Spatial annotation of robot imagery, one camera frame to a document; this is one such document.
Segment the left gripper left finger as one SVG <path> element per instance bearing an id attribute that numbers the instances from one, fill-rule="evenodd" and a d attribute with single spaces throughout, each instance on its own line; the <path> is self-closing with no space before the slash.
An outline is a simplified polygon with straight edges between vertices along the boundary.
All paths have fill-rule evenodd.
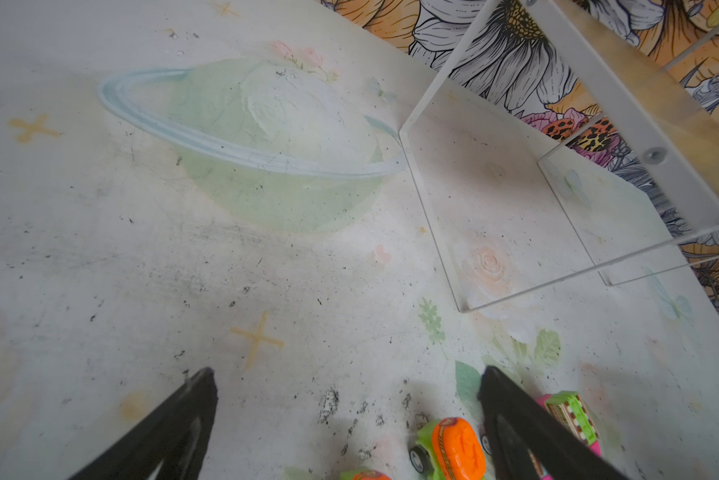
<path id="1" fill-rule="evenodd" d="M 215 372 L 206 367 L 74 479 L 197 479 L 217 412 Z"/>

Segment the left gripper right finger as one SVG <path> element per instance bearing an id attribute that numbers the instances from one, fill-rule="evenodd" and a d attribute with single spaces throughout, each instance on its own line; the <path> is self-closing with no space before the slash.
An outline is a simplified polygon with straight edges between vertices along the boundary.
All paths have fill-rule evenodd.
<path id="1" fill-rule="evenodd" d="M 485 368 L 477 398 L 483 408 L 495 477 L 537 479 L 535 461 L 553 479 L 625 477 L 575 439 L 499 368 Z"/>

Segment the pink toy truck blue top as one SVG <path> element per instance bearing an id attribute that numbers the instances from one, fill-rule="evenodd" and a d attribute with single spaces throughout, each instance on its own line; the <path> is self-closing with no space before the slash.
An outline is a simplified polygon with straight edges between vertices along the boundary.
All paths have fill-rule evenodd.
<path id="1" fill-rule="evenodd" d="M 557 422 L 571 431 L 589 450 L 601 457 L 601 436 L 581 395 L 575 391 L 545 394 L 537 403 Z"/>

